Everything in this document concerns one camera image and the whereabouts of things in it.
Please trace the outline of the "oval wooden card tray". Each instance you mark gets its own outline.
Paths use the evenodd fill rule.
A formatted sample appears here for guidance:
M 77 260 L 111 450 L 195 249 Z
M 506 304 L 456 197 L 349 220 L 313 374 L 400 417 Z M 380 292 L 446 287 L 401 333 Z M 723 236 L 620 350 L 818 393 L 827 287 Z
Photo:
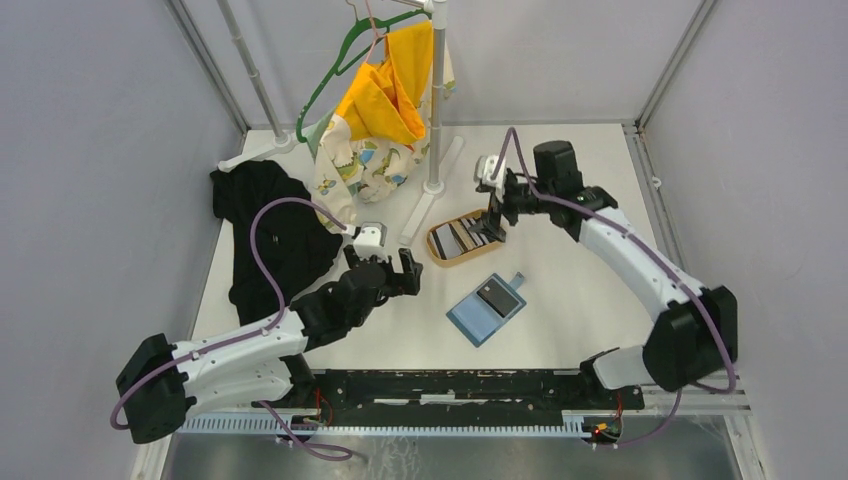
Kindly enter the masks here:
M 474 210 L 432 227 L 425 236 L 426 249 L 436 265 L 448 268 L 491 253 L 502 246 L 471 228 L 478 224 L 484 209 Z

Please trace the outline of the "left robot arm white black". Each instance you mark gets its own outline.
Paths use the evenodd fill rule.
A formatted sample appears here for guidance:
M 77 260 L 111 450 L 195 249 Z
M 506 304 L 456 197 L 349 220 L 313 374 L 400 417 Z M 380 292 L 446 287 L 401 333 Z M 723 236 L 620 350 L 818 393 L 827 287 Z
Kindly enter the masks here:
M 351 247 L 345 254 L 349 269 L 338 280 L 266 319 L 196 341 L 171 343 L 162 333 L 144 339 L 117 376 L 112 427 L 143 445 L 237 404 L 306 405 L 314 381 L 304 353 L 344 339 L 390 298 L 421 290 L 423 265 L 407 248 L 398 251 L 399 272 L 389 260 L 357 258 Z

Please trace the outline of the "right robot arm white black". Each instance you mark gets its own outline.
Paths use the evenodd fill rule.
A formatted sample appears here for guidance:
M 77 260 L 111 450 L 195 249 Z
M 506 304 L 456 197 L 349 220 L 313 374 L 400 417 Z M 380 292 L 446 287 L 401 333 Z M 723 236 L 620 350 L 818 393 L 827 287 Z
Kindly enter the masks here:
M 578 244 L 601 259 L 632 291 L 653 327 L 641 345 L 615 348 L 583 362 L 580 400 L 591 408 L 612 401 L 618 389 L 654 384 L 667 392 L 702 387 L 703 378 L 724 371 L 725 392 L 736 387 L 738 302 L 726 287 L 709 288 L 648 245 L 599 186 L 587 186 L 572 144 L 564 140 L 534 147 L 535 171 L 513 171 L 505 155 L 482 156 L 473 174 L 489 204 L 473 231 L 504 242 L 501 223 L 522 215 L 546 215 Z

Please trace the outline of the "dark credit card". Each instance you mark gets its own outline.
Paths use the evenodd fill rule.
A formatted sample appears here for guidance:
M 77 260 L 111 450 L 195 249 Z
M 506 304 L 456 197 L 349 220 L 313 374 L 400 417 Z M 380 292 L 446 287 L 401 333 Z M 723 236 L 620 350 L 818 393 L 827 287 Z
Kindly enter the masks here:
M 476 290 L 476 295 L 499 317 L 508 318 L 521 305 L 518 297 L 498 278 L 488 279 Z

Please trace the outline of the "blue card holder wallet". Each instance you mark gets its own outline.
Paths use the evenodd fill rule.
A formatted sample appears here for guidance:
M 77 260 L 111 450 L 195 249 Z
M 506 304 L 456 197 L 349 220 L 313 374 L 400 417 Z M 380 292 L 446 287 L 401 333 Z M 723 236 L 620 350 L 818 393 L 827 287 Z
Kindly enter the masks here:
M 506 319 L 499 317 L 476 295 L 476 290 L 492 277 L 503 282 L 522 303 Z M 474 347 L 479 348 L 527 305 L 526 300 L 518 292 L 524 281 L 525 277 L 521 272 L 516 272 L 510 280 L 505 280 L 494 273 L 448 310 L 446 317 Z

